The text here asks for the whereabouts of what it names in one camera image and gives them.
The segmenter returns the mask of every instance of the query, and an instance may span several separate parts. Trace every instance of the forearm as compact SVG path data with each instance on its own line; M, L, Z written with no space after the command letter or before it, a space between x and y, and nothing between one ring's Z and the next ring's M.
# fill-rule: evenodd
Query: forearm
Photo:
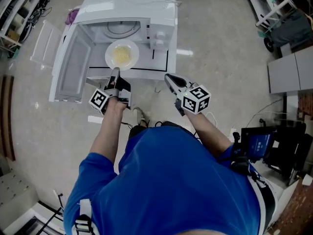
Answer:
M101 154L114 163L122 117L123 110L116 109L109 102L100 132L95 138L90 152Z
M185 111L204 147L215 157L220 156L231 146L230 140L216 128L202 113Z

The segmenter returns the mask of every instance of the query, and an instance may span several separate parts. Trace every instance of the person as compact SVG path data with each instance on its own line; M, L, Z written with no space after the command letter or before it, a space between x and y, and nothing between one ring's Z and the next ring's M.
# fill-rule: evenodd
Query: person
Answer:
M102 235L258 234L260 207L252 186L230 169L225 158L232 144L203 114L185 111L202 143L175 124L135 126L117 175L124 109L110 98L65 207L66 234L82 199L90 200L91 220Z

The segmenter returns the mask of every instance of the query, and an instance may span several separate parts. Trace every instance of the white plate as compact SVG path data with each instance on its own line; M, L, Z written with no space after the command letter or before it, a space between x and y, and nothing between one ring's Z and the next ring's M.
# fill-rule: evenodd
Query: white plate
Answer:
M113 53L115 48L117 47L122 47L126 46L131 49L131 59L129 63L125 64L120 64L119 66L114 63L113 59ZM139 49L138 46L133 42L128 39L120 39L116 40L115 42L111 43L110 46L107 48L105 59L107 65L111 68L114 69L115 67L119 67L120 71L126 71L129 70L130 68L134 67L134 65L137 63L139 58Z

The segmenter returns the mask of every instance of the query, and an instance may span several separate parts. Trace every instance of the hand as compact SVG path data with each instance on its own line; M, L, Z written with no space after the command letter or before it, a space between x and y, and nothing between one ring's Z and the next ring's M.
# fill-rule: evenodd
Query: hand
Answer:
M108 108L107 110L113 110L116 112L122 112L126 109L127 104L126 103L121 103L118 101L117 97L111 97L109 99L109 103L108 103Z

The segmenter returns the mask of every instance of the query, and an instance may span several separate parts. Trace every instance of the concrete floor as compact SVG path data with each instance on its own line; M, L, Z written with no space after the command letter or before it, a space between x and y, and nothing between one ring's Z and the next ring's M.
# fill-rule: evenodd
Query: concrete floor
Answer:
M16 60L12 102L12 135L16 161L11 166L32 182L42 201L58 206L53 189L68 196L79 163L89 152L100 125L88 123L96 115L88 104L93 88L85 86L82 104L51 103L51 70L29 60L42 21L65 27L68 10L83 0L51 0L52 11L41 18ZM177 55L177 73L204 84L212 93L210 111L218 127L229 135L232 126L245 127L251 116L279 99L268 93L267 62L274 59L257 35L248 0L179 0L178 48L193 56ZM171 120L191 128L173 106L164 82L131 80L133 103L155 121ZM155 93L155 86L161 89ZM280 110L281 102L267 110ZM124 121L135 123L130 111ZM257 126L258 118L251 123ZM118 158L123 155L129 129L122 126Z

